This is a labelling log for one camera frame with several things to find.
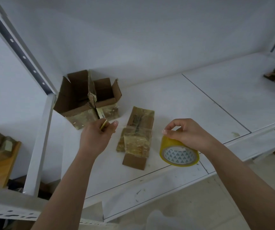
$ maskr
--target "white tabletop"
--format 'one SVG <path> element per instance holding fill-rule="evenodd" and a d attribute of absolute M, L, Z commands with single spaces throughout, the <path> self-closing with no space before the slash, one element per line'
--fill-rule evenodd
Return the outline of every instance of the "white tabletop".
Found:
<path fill-rule="evenodd" d="M 109 189 L 129 184 L 133 180 L 143 181 L 151 174 L 164 171 L 163 168 L 169 165 L 159 156 L 161 131 L 175 118 L 194 119 L 222 143 L 249 133 L 181 74 L 123 88 L 121 91 L 122 98 L 118 102 L 121 116 L 118 119 L 119 127 L 106 150 L 95 161 L 86 197 L 109 192 Z M 121 130 L 126 126 L 133 106 L 155 111 L 151 149 L 144 171 L 122 165 L 124 153 L 116 152 Z M 78 151 L 81 130 L 77 131 L 68 122 L 64 134 L 62 176 Z"/>
<path fill-rule="evenodd" d="M 182 73 L 251 132 L 275 123 L 275 54 L 254 53 Z"/>

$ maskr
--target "forearm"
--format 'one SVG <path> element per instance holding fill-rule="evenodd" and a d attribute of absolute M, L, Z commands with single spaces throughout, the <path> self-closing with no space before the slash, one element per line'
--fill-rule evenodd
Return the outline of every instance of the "forearm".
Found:
<path fill-rule="evenodd" d="M 32 230 L 78 229 L 94 161 L 78 152 Z"/>
<path fill-rule="evenodd" d="M 251 229 L 275 229 L 275 190 L 222 144 L 203 152 Z"/>

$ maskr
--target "white shelf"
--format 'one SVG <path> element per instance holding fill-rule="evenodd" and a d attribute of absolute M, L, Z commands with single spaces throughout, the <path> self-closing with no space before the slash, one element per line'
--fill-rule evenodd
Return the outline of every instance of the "white shelf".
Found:
<path fill-rule="evenodd" d="M 122 94 L 119 128 L 95 161 L 84 207 L 173 169 L 159 157 L 158 152 L 161 131 L 174 118 L 193 118 L 222 143 L 249 133 L 181 74 L 124 88 Z M 155 111 L 150 156 L 144 171 L 123 166 L 124 154 L 116 152 L 122 127 L 127 124 L 134 105 Z M 66 124 L 62 176 L 78 151 L 80 134 L 81 130 Z"/>
<path fill-rule="evenodd" d="M 133 211 L 158 196 L 162 197 L 165 193 L 206 175 L 208 173 L 201 163 L 191 167 L 174 167 L 172 171 L 158 178 L 131 187 L 114 197 L 109 197 L 102 201 L 105 222 Z"/>
<path fill-rule="evenodd" d="M 183 75 L 251 132 L 275 123 L 275 55 L 254 53 Z"/>
<path fill-rule="evenodd" d="M 242 161 L 249 160 L 268 151 L 275 150 L 275 131 L 268 132 L 264 135 L 246 139 L 228 147 Z M 200 162 L 210 174 L 215 172 L 211 162 L 200 154 Z"/>

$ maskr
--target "packing tape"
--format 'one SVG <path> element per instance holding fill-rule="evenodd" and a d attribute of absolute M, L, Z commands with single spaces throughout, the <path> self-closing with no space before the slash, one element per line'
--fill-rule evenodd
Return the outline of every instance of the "packing tape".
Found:
<path fill-rule="evenodd" d="M 188 167 L 195 165 L 199 161 L 197 150 L 184 145 L 178 140 L 162 137 L 160 157 L 170 165 Z"/>

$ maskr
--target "person's left hand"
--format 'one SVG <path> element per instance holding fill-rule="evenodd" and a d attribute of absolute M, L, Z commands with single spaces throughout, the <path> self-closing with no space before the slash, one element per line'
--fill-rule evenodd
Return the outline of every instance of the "person's left hand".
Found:
<path fill-rule="evenodd" d="M 104 122 L 105 119 L 99 119 L 83 128 L 80 137 L 79 155 L 96 159 L 105 150 L 118 126 L 118 121 L 114 121 L 113 123 L 107 122 L 105 127 L 100 130 Z"/>

